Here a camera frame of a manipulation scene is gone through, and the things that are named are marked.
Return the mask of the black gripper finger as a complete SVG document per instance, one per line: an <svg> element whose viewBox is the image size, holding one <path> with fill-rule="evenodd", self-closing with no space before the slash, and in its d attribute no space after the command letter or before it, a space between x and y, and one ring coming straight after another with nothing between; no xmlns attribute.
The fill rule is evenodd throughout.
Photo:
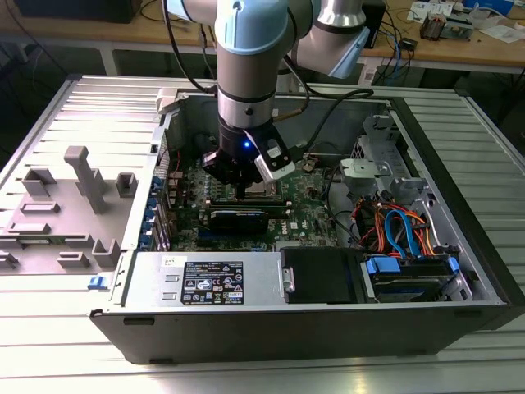
<svg viewBox="0 0 525 394"><path fill-rule="evenodd" d="M235 197L243 199L243 177L240 165L225 151L218 149L203 156L204 171L223 185L235 187Z"/></svg>
<svg viewBox="0 0 525 394"><path fill-rule="evenodd" d="M263 179L257 178L251 183L247 183L241 195L243 199L256 199L263 197Z"/></svg>

